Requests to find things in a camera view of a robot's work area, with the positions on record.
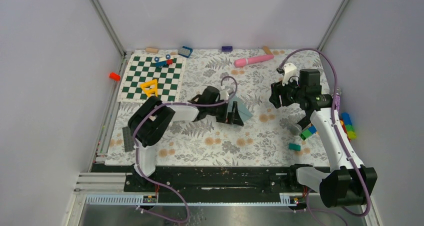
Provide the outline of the teal green envelope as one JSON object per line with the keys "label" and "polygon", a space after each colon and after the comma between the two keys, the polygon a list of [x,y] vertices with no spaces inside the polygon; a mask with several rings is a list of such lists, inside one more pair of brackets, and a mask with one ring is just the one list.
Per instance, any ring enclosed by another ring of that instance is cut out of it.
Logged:
{"label": "teal green envelope", "polygon": [[231,109],[231,107],[233,105],[233,102],[237,102],[238,113],[239,113],[240,118],[243,121],[243,123],[246,123],[249,119],[252,118],[253,114],[248,110],[248,108],[246,107],[246,105],[243,103],[243,101],[238,96],[235,95],[229,101],[230,109]]}

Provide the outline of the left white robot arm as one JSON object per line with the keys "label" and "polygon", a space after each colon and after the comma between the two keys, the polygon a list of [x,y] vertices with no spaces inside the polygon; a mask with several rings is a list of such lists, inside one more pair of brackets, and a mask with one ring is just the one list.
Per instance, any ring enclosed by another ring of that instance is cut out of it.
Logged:
{"label": "left white robot arm", "polygon": [[229,87],[208,86],[188,102],[163,102],[157,96],[149,97],[127,123],[134,141],[136,185],[144,192],[154,188],[155,144],[171,123],[196,122],[212,116],[218,123],[244,126],[235,95]]}

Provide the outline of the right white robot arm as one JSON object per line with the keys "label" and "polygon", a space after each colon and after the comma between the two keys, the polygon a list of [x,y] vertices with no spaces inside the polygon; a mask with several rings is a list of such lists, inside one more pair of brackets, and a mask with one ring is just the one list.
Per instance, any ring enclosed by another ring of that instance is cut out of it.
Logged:
{"label": "right white robot arm", "polygon": [[271,85],[269,101],[275,108],[298,104],[305,112],[299,122],[301,129],[311,124],[319,133],[329,161],[329,173],[324,173],[309,164],[291,166],[287,187],[299,192],[308,187],[320,194],[328,207],[371,205],[371,197],[377,181],[374,168],[366,167],[354,152],[343,131],[338,113],[330,94],[322,93],[321,74],[317,69],[278,69],[283,75],[279,82]]}

